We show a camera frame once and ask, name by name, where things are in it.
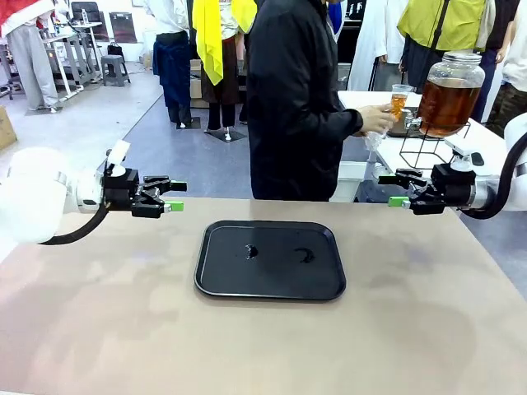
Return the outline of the black rectangular serving tray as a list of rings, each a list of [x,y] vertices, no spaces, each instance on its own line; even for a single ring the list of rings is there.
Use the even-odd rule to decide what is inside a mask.
[[[333,232],[299,221],[217,221],[203,234],[195,286],[216,298],[336,300],[347,280]]]

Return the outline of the glass tea dispenser jar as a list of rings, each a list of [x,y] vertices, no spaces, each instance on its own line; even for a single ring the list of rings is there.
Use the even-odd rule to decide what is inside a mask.
[[[470,51],[428,49],[421,65],[408,67],[408,82],[421,95],[417,111],[404,120],[407,133],[443,138],[469,121],[485,79],[482,56]]]

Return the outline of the mannequin in lime jacket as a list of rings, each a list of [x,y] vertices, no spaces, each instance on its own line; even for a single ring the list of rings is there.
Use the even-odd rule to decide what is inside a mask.
[[[420,94],[444,53],[484,49],[496,15],[496,0],[408,0],[398,23],[408,84]]]

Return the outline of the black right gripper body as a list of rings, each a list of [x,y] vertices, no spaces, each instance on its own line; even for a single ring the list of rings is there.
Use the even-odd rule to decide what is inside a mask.
[[[454,170],[450,164],[434,165],[431,183],[448,207],[466,207],[472,194],[476,173]]]

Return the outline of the person in black jacket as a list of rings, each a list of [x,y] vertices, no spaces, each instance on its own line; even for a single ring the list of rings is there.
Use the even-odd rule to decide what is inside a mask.
[[[250,31],[247,75],[254,198],[327,202],[343,142],[329,131],[338,48],[321,0],[264,0]]]

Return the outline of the dark display board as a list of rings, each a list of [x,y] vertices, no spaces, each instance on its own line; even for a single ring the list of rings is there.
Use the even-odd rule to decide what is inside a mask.
[[[110,12],[109,16],[116,43],[136,44],[138,42],[131,12]]]

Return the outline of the yellow hanging cloth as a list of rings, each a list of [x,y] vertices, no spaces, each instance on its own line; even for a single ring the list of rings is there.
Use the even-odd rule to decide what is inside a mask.
[[[244,33],[250,31],[257,12],[254,0],[232,0],[231,13]],[[193,28],[198,56],[215,86],[223,79],[222,31],[219,0],[194,0]]]

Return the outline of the short clear plastic cup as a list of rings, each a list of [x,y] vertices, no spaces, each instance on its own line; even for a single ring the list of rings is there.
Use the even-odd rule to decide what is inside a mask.
[[[366,149],[370,152],[377,152],[380,144],[386,138],[389,127],[385,127],[381,132],[368,131],[363,137]]]

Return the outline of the dark metal drip tray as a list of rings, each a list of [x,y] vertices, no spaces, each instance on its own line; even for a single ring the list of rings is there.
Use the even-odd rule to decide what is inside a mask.
[[[422,133],[420,127],[422,120],[420,118],[400,119],[387,132],[388,137],[396,138],[420,138]]]

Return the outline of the mannequin with brown skirt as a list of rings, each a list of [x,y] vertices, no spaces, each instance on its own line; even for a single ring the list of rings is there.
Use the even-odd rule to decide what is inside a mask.
[[[213,85],[202,69],[202,98],[208,103],[208,127],[206,133],[219,137],[224,142],[232,142],[238,137],[234,126],[236,105],[239,102],[238,58],[236,36],[239,25],[233,16],[220,16],[222,38],[223,78]]]

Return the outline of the grey standing desk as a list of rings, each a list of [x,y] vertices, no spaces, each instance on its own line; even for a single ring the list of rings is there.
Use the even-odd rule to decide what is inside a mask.
[[[40,32],[60,102],[102,79],[100,55],[93,40],[94,26],[97,23],[66,24]]]

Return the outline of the grey plastic stool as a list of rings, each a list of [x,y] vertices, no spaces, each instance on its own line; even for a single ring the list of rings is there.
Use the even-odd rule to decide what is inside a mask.
[[[108,54],[101,57],[101,71],[104,86],[124,87],[130,83],[130,77],[124,58],[121,55]]]

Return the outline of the tall clear plastic cup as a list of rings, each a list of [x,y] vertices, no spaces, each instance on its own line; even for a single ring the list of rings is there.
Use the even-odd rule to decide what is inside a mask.
[[[392,85],[391,91],[391,114],[400,120],[404,106],[408,95],[413,92],[414,88],[405,84],[394,84]]]

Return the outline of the person's right hand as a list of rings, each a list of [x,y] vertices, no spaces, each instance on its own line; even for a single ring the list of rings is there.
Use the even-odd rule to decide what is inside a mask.
[[[357,112],[362,118],[362,127],[359,133],[386,133],[396,122],[396,118],[391,113],[391,110],[391,104],[372,105],[359,108]]]

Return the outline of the mannequin with navy skirt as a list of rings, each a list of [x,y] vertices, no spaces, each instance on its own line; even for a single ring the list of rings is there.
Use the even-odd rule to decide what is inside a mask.
[[[153,73],[159,77],[169,119],[178,128],[192,123],[190,110],[189,12],[186,0],[143,0],[156,23]]]

